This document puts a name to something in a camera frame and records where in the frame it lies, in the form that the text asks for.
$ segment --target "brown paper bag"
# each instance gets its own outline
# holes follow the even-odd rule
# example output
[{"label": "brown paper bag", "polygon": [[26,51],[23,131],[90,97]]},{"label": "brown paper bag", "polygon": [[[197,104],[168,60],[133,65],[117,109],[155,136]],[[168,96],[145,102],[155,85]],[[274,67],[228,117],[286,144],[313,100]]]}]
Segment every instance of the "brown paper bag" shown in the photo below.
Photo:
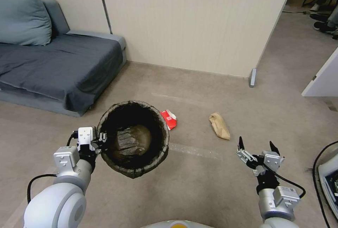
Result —
[{"label": "brown paper bag", "polygon": [[209,121],[211,122],[211,126],[213,127],[218,137],[230,140],[230,132],[219,113],[216,112],[211,114],[209,116]]}]

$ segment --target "red paper carton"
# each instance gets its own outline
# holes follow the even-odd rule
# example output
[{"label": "red paper carton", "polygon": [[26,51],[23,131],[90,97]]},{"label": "red paper carton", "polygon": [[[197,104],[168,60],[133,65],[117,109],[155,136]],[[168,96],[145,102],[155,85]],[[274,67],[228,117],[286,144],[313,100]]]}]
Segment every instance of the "red paper carton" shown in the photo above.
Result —
[{"label": "red paper carton", "polygon": [[177,125],[176,116],[169,110],[162,111],[161,115],[165,119],[169,130],[172,130]]}]

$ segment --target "trash can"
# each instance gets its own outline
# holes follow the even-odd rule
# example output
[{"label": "trash can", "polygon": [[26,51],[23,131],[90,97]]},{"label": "trash can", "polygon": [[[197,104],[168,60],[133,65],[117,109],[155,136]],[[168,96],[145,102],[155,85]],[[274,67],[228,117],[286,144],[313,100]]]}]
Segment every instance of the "trash can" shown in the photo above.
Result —
[{"label": "trash can", "polygon": [[107,134],[103,160],[115,171],[137,178],[156,168],[168,155],[169,130],[160,112],[142,101],[111,106],[97,126]]}]

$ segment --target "white door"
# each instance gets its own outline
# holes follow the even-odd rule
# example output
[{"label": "white door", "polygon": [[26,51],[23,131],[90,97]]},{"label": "white door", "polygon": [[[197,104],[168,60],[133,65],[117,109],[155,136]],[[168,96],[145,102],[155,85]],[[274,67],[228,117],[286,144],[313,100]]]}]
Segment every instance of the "white door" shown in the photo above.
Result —
[{"label": "white door", "polygon": [[338,48],[313,77],[302,95],[338,97]]}]

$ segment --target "sneaker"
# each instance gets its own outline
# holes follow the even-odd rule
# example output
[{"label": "sneaker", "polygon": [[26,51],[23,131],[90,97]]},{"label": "sneaker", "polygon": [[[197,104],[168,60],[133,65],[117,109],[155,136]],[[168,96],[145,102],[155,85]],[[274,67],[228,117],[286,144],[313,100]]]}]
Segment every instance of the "sneaker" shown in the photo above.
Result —
[{"label": "sneaker", "polygon": [[318,12],[320,8],[319,4],[314,4],[314,6],[311,7],[310,11],[311,12]]},{"label": "sneaker", "polygon": [[320,22],[320,21],[316,21],[313,24],[313,28],[315,30],[318,30],[318,31],[323,32],[323,33],[328,33],[328,34],[331,34],[332,32],[334,32],[336,30],[335,27],[329,27],[329,26],[326,25],[326,23],[323,23],[323,22]]},{"label": "sneaker", "polygon": [[317,13],[311,13],[310,18],[320,22],[327,22],[328,16]]}]

